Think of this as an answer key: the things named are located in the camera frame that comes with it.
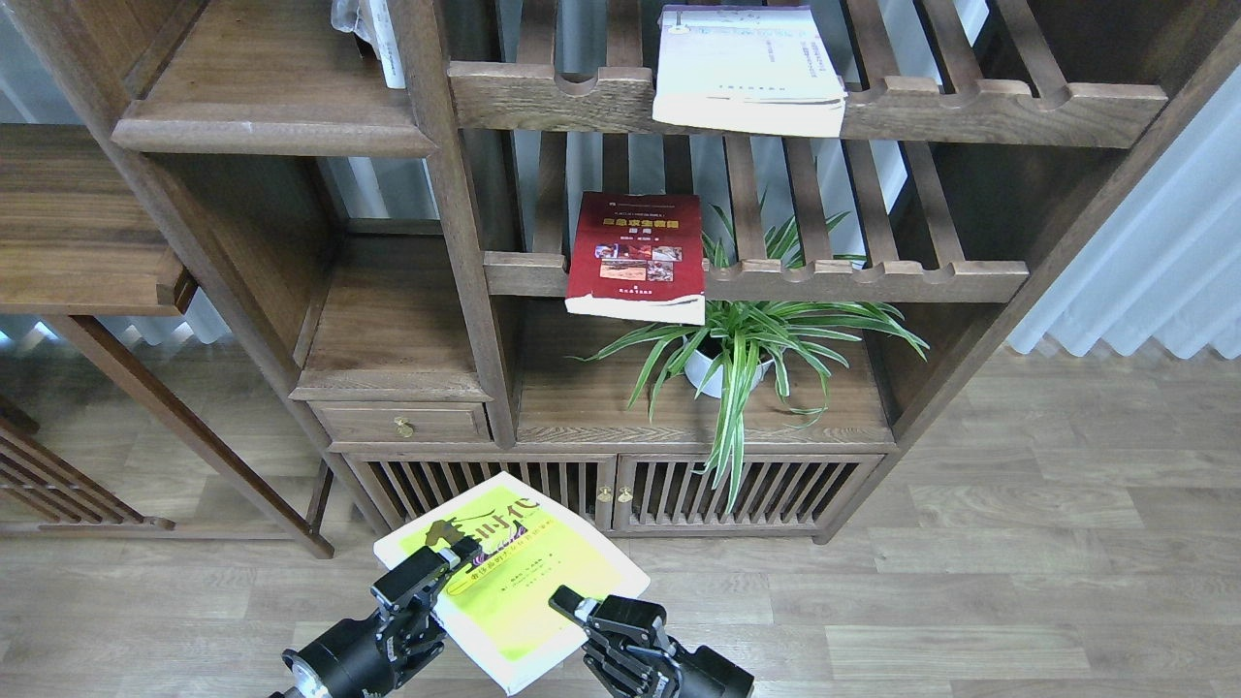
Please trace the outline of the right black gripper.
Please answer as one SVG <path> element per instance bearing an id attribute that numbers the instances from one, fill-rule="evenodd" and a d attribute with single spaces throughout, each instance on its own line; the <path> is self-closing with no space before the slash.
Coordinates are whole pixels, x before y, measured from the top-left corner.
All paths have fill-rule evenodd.
<path id="1" fill-rule="evenodd" d="M 549 606 L 585 628 L 585 664 L 612 697 L 752 694 L 748 671 L 709 646 L 688 652 L 669 638 L 661 605 L 616 595 L 599 601 L 561 585 Z"/>

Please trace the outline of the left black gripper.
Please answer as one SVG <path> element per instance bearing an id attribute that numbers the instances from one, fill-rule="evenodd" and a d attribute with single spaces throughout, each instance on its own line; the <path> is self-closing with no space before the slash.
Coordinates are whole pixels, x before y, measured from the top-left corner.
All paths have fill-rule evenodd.
<path id="1" fill-rule="evenodd" d="M 464 537 L 443 551 L 423 546 L 371 587 L 379 609 L 343 619 L 284 664 L 302 697 L 386 697 L 444 650 L 446 631 L 431 615 L 444 584 L 482 553 Z"/>

